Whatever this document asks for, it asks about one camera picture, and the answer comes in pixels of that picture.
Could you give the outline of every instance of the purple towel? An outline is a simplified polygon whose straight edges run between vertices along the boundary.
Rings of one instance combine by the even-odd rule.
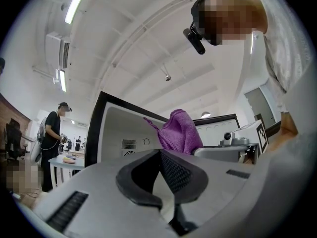
[[[158,131],[159,141],[166,150],[189,155],[197,148],[203,147],[193,120],[182,109],[174,110],[161,130],[151,120],[144,119]]]

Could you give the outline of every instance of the fluorescent light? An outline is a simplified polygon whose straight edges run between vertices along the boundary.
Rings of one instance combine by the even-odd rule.
[[[66,92],[65,71],[60,70],[60,71],[59,71],[59,77],[60,77],[61,89],[62,89],[64,92]]]
[[[252,50],[253,50],[253,33],[252,33],[252,38],[251,38],[251,52],[250,52],[250,54],[252,54]]]
[[[68,8],[66,17],[65,17],[65,22],[68,24],[71,24],[73,21],[74,15],[76,13],[77,7],[79,5],[81,0],[72,0],[70,3],[70,6]]]
[[[210,117],[211,114],[209,112],[203,112],[202,113],[202,118],[207,118],[207,117]]]

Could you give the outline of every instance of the ceiling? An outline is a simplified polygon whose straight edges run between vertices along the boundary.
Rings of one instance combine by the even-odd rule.
[[[194,1],[82,0],[69,25],[64,19],[71,0],[41,0],[37,70],[54,75],[44,47],[45,35],[56,31],[71,38],[66,84],[74,98],[91,104],[105,91],[164,117],[178,108],[192,119],[203,111],[224,114],[235,98],[244,41],[204,42],[206,53],[199,55],[183,36]],[[47,87],[61,91],[53,83]]]

